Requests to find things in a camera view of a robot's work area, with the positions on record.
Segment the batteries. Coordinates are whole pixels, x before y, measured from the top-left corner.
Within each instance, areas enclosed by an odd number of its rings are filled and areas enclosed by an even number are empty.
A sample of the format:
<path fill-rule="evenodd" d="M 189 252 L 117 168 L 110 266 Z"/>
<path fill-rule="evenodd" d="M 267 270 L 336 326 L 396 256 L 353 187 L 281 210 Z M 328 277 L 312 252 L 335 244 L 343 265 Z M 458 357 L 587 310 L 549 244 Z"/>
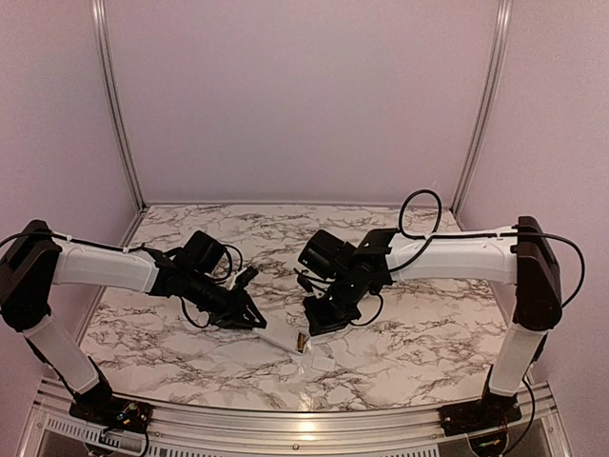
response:
<path fill-rule="evenodd" d="M 304 353 L 306 343 L 307 343 L 307 337 L 304 334 L 299 333 L 297 336 L 296 350 L 299 353 Z"/>

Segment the left aluminium frame post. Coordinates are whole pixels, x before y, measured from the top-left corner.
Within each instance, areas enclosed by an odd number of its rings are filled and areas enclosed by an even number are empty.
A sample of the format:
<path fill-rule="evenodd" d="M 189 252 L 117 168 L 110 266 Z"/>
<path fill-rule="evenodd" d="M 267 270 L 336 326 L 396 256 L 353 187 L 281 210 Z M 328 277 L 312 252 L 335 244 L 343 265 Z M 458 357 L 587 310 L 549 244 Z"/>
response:
<path fill-rule="evenodd" d="M 111 44 L 108 30 L 107 5 L 103 0 L 92 0 L 91 16 L 99 55 L 104 90 L 108 99 L 110 122 L 117 142 L 121 163 L 127 180 L 128 189 L 139 212 L 147 209 L 142 186 L 137 176 L 135 161 L 128 140 L 128 132 L 122 113 L 119 90 L 112 61 Z"/>

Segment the aluminium frame post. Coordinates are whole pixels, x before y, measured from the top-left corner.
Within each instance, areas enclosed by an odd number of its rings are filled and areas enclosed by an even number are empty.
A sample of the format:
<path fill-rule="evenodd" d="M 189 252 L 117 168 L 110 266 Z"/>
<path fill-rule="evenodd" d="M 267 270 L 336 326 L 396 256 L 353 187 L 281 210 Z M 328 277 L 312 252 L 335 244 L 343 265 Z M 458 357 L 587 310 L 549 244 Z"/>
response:
<path fill-rule="evenodd" d="M 110 122 L 117 142 L 121 163 L 127 180 L 128 189 L 139 212 L 147 209 L 142 186 L 137 176 L 135 161 L 128 140 L 128 132 L 122 113 L 119 90 L 112 61 L 111 44 L 108 30 L 107 5 L 103 0 L 92 0 L 91 16 L 99 55 L 104 90 L 108 99 Z"/>
<path fill-rule="evenodd" d="M 450 206 L 451 212 L 455 217 L 458 217 L 464 208 L 476 166 L 481 157 L 485 134 L 494 102 L 499 92 L 513 5 L 514 2 L 512 0 L 500 0 L 498 2 L 495 27 L 491 40 L 490 56 L 483 80 L 481 100 L 462 165 L 462 171 Z"/>

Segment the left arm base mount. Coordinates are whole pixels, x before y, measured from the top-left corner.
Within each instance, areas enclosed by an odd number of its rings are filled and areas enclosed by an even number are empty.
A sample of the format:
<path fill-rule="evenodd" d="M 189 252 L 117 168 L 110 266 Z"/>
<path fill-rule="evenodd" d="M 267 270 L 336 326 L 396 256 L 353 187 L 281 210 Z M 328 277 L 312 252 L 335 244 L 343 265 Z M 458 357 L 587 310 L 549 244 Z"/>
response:
<path fill-rule="evenodd" d="M 152 406 L 149 403 L 108 397 L 97 400 L 74 401 L 69 415 L 109 430 L 120 429 L 135 433 L 147 431 Z"/>

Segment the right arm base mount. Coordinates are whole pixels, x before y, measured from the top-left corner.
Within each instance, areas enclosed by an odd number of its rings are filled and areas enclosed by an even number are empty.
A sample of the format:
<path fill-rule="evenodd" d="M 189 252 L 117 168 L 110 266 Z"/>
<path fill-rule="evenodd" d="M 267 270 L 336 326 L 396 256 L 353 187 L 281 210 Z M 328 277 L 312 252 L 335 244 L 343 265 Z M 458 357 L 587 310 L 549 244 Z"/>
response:
<path fill-rule="evenodd" d="M 502 427 L 522 418 L 517 399 L 502 396 L 443 406 L 439 414 L 446 436 Z"/>

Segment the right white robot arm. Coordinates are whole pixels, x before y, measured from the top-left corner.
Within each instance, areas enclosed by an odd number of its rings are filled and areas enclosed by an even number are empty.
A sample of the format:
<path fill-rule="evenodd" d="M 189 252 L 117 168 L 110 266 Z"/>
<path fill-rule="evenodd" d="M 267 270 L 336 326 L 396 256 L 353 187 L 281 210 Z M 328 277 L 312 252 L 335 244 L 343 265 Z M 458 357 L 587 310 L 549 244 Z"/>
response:
<path fill-rule="evenodd" d="M 581 248 L 562 236 L 544 232 L 534 217 L 513 226 L 478 231 L 409 233 L 403 226 L 369 231 L 354 246 L 324 229 L 305 244 L 298 261 L 308 332 L 319 336 L 356 326 L 365 295 L 383 287 L 422 279 L 483 280 L 516 289 L 516 303 L 496 362 L 471 417 L 490 427 L 508 410 L 522 379 L 535 362 L 549 331 L 575 298 L 562 295 L 560 264 L 552 242 L 570 247 L 586 273 Z M 319 296 L 317 284 L 326 286 Z"/>

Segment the right aluminium frame post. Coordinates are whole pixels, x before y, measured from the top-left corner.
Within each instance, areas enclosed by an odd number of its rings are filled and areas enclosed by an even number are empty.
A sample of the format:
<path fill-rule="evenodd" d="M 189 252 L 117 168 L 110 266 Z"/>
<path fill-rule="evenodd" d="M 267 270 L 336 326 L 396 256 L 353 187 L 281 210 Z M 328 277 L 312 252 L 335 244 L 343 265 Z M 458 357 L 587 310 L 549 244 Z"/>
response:
<path fill-rule="evenodd" d="M 500 0 L 498 2 L 495 27 L 491 40 L 490 56 L 483 80 L 481 100 L 462 165 L 462 171 L 450 206 L 451 212 L 455 217 L 458 217 L 464 208 L 476 166 L 481 157 L 485 134 L 494 102 L 499 92 L 513 5 L 514 2 L 512 0 Z"/>

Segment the white battery cover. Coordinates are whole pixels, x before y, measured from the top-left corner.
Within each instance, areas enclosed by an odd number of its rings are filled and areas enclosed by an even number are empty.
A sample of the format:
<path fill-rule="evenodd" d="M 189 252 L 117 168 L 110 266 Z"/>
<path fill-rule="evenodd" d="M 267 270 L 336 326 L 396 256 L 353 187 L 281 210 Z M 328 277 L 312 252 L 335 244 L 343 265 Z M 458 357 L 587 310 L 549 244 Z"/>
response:
<path fill-rule="evenodd" d="M 336 362 L 333 359 L 325 357 L 314 357 L 311 363 L 311 367 L 318 371 L 333 371 L 335 369 Z"/>

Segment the front aluminium rail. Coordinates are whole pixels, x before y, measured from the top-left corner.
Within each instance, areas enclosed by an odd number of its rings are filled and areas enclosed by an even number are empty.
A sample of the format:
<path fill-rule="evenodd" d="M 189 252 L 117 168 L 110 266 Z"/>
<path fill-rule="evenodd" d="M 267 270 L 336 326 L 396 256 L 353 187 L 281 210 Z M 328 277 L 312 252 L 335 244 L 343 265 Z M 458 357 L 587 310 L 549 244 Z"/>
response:
<path fill-rule="evenodd" d="M 44 379 L 36 392 L 21 456 L 469 456 L 498 433 L 449 436 L 444 404 L 340 412 L 201 407 L 152 401 L 147 435 L 110 431 L 69 416 L 64 386 Z"/>

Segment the white remote control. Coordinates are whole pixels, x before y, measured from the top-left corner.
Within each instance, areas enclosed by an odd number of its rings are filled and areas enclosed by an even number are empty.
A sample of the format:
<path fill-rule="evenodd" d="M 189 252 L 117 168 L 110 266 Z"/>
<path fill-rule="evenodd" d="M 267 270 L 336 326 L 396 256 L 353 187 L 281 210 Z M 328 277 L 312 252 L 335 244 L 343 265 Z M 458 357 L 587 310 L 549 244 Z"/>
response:
<path fill-rule="evenodd" d="M 299 333 L 302 333 L 307 337 L 304 353 L 299 353 L 296 350 L 297 336 Z M 307 333 L 297 329 L 257 328 L 254 330 L 254 334 L 264 342 L 271 344 L 275 348 L 280 348 L 292 356 L 304 357 L 305 355 L 311 355 L 330 359 L 338 358 L 327 341 L 321 341 L 317 338 L 310 337 Z"/>

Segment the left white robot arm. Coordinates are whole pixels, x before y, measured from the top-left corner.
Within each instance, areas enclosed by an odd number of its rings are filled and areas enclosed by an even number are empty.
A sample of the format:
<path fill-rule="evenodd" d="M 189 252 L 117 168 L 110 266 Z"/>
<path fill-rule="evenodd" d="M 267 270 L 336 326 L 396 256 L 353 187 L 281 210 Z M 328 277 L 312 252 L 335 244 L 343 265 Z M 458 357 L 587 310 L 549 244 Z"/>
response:
<path fill-rule="evenodd" d="M 121 288 L 153 297 L 189 301 L 211 325 L 227 329 L 265 328 L 266 319 L 246 291 L 255 268 L 236 273 L 228 286 L 211 277 L 225 245 L 196 231 L 187 243 L 161 251 L 118 248 L 55 233 L 31 221 L 6 240 L 1 259 L 1 316 L 21 333 L 82 406 L 101 424 L 113 423 L 121 409 L 98 368 L 55 320 L 49 293 L 57 285 Z"/>

